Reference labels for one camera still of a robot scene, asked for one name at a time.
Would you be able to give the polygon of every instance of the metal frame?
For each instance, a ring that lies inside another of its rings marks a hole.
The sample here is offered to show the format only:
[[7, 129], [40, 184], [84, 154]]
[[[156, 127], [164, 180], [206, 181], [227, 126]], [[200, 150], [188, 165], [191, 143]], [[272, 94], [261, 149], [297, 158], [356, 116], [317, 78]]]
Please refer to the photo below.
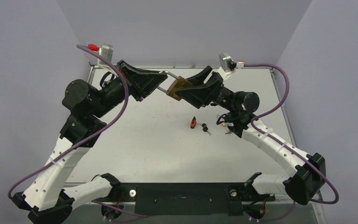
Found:
[[[174, 68], [174, 69], [200, 69], [198, 66], [197, 67], [196, 66], [188, 67], [188, 66], [175, 66], [175, 65], [174, 66], [138, 66], [138, 67], [142, 68], [142, 69], [163, 69], [163, 70], [164, 69], [172, 69], [172, 68]], [[103, 69], [103, 68], [99, 67], [98, 65], [92, 65], [91, 66], [89, 76], [88, 76], [88, 83], [89, 84], [92, 83], [95, 71], [97, 69]], [[257, 68], [247, 68], [247, 69], [269, 69], [270, 74], [271, 74], [271, 79], [272, 79], [272, 81], [274, 83], [274, 87], [275, 87], [278, 99], [279, 100], [282, 99], [282, 97], [280, 95], [280, 92], [279, 92], [279, 89], [278, 89], [277, 82], [276, 82], [275, 73], [274, 73], [274, 70], [272, 68], [270, 68], [270, 67], [257, 67]], [[281, 107], [281, 109], [282, 109], [283, 117], [285, 119], [286, 126], [287, 126], [288, 131], [289, 131], [290, 140], [292, 141], [292, 144], [294, 146], [297, 146], [296, 142], [295, 142], [295, 139], [294, 139], [294, 136], [293, 136], [293, 133], [292, 133], [292, 130], [291, 130], [291, 127], [290, 127], [290, 123], [289, 123], [289, 120], [288, 120], [284, 105]], [[71, 182], [71, 183], [66, 183], [64, 185], [64, 187], [73, 187], [73, 186], [77, 186], [79, 184], [82, 184], [82, 183]], [[317, 196], [318, 199], [322, 198], [322, 195], [320, 194], [320, 192], [315, 196]], [[270, 203], [271, 204], [282, 204], [282, 203], [283, 204], [291, 204], [292, 200], [288, 196], [276, 196], [276, 201], [270, 202]], [[134, 205], [135, 202], [123, 202], [122, 204], [123, 205]], [[318, 224], [326, 224], [327, 220], [326, 220], [322, 205], [318, 204], [318, 203], [310, 203], [310, 204], [312, 204], [313, 210], [315, 212], [315, 217], [316, 217], [317, 223]]]

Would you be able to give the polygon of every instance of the red connector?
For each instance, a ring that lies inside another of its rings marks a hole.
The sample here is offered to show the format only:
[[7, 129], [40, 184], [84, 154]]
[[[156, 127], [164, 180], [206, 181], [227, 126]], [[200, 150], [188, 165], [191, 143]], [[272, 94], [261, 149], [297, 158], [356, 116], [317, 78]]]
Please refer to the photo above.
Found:
[[99, 51], [99, 47], [93, 43], [89, 43], [89, 49], [93, 51]]

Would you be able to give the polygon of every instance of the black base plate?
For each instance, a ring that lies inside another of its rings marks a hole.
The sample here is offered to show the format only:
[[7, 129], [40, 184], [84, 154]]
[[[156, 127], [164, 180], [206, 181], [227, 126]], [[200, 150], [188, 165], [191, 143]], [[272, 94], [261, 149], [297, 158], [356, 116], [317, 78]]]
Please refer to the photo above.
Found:
[[[122, 202], [135, 201], [135, 213], [143, 215], [243, 215], [241, 202], [253, 202], [260, 195], [244, 187], [236, 197], [230, 196], [229, 191], [238, 186], [243, 183], [121, 183], [115, 196], [99, 201], [117, 202], [122, 191]], [[129, 195], [132, 189], [135, 197]]]

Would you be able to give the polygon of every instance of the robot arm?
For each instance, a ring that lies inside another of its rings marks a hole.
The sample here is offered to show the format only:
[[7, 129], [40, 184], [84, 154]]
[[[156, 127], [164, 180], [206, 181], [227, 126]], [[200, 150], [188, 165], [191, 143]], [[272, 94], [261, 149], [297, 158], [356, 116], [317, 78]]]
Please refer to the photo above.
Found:
[[260, 104], [259, 97], [254, 92], [232, 92], [223, 84], [237, 67], [243, 67], [243, 62], [234, 63], [227, 53], [220, 54], [221, 67], [218, 72], [212, 72], [212, 76], [205, 83], [207, 74], [212, 68], [207, 67], [200, 74], [181, 81], [178, 78], [176, 85], [190, 82], [176, 88], [173, 83], [168, 89], [167, 95], [176, 96], [175, 99], [184, 99], [196, 108], [206, 105], [221, 106], [229, 112], [222, 115], [216, 124], [228, 123], [228, 128], [240, 138], [251, 142], [273, 160], [275, 160], [287, 173], [287, 175], [266, 175], [256, 173], [245, 185], [252, 186], [260, 195], [284, 194], [289, 195], [296, 203], [306, 205], [312, 197], [324, 185], [324, 180], [303, 159], [286, 149], [289, 147], [295, 153], [316, 167], [325, 176], [324, 158], [316, 153], [310, 155], [302, 151], [273, 132], [272, 128], [266, 127], [260, 119], [256, 119], [255, 112]]

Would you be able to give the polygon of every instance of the white robot arm segment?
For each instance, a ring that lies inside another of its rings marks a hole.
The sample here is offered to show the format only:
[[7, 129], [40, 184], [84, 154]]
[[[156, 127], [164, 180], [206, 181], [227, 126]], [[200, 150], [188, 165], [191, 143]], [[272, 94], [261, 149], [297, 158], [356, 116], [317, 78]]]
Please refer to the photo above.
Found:
[[[56, 146], [46, 164], [53, 161], [53, 159], [71, 146], [72, 143], [68, 139], [58, 138]], [[31, 208], [34, 206], [38, 207], [39, 211], [54, 207], [57, 203], [58, 195], [69, 175], [72, 173], [80, 159], [89, 150], [90, 148], [79, 147], [40, 173], [31, 186], [23, 193], [28, 205]]]

